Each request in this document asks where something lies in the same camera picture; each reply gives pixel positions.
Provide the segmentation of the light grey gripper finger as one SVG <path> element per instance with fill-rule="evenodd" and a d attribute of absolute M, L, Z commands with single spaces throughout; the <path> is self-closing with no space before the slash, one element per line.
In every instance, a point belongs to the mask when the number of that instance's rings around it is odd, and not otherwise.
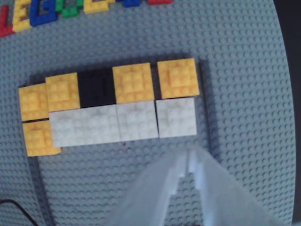
<path fill-rule="evenodd" d="M 162 226 L 170 197 L 184 177 L 186 151 L 166 154 L 148 166 L 109 215 L 106 226 Z"/>
<path fill-rule="evenodd" d="M 283 226 L 235 178 L 200 147 L 189 151 L 188 171 L 195 177 L 206 226 Z"/>

